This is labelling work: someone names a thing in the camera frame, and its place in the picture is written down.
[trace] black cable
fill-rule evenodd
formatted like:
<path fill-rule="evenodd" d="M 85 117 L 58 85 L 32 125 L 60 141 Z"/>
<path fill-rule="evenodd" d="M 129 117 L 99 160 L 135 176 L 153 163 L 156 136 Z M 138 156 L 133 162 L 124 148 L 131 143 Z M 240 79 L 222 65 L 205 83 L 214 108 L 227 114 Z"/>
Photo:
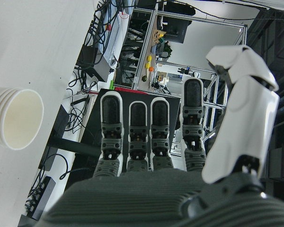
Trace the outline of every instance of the black cable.
<path fill-rule="evenodd" d="M 67 174 L 73 173 L 73 172 L 76 172 L 76 171 L 79 171 L 79 170 L 89 170 L 89 168 L 78 168 L 78 169 L 73 169 L 73 170 L 66 171 L 64 174 L 62 174 L 59 177 L 59 180 L 63 180 L 66 177 Z"/>
<path fill-rule="evenodd" d="M 208 102 L 211 103 L 211 100 L 210 100 L 210 99 L 208 99 L 208 98 L 205 98 L 205 99 L 206 99 L 206 101 L 208 101 Z M 216 106 L 218 106 L 218 107 L 221 107 L 221 108 L 223 108 L 223 109 L 226 108 L 225 106 L 219 105 L 219 104 L 217 104 L 217 103 L 211 103 L 211 104 L 216 105 Z"/>

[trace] white paper cup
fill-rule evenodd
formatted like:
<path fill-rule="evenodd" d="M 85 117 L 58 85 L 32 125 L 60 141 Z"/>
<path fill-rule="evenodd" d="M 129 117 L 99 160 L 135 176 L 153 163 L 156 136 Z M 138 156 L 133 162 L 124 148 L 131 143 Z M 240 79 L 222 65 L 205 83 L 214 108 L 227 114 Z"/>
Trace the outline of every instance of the white paper cup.
<path fill-rule="evenodd" d="M 40 95 L 30 89 L 0 87 L 0 145 L 12 150 L 27 147 L 43 119 Z"/>

